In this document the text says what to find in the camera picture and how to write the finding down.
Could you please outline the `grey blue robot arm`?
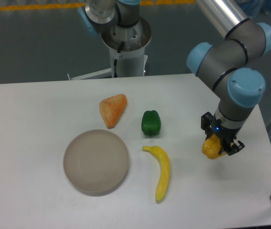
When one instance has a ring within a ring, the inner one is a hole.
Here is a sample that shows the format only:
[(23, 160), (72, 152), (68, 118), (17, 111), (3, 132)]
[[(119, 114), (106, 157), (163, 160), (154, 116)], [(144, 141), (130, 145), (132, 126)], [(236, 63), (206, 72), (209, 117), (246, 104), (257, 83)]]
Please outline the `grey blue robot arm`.
[[(224, 37), (216, 47), (198, 44), (186, 60), (190, 71), (220, 99), (214, 114), (201, 117), (206, 134), (202, 152), (216, 159), (244, 148), (237, 134), (266, 87), (263, 76), (246, 65), (271, 49), (271, 26), (253, 23), (233, 0), (198, 0), (196, 4)], [(137, 0), (88, 0), (78, 9), (88, 32), (102, 35), (114, 78), (144, 75), (144, 49), (152, 33), (139, 10)]]

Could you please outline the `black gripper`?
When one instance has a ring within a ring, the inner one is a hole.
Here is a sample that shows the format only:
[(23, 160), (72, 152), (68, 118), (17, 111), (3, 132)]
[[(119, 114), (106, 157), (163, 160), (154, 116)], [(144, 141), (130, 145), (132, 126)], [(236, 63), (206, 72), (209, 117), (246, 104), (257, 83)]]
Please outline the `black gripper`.
[(236, 140), (240, 128), (224, 127), (221, 120), (213, 120), (213, 115), (210, 112), (201, 116), (201, 129), (206, 136), (212, 136), (213, 133), (218, 136), (222, 150), (226, 151), (229, 156), (238, 153), (245, 147), (241, 141)]

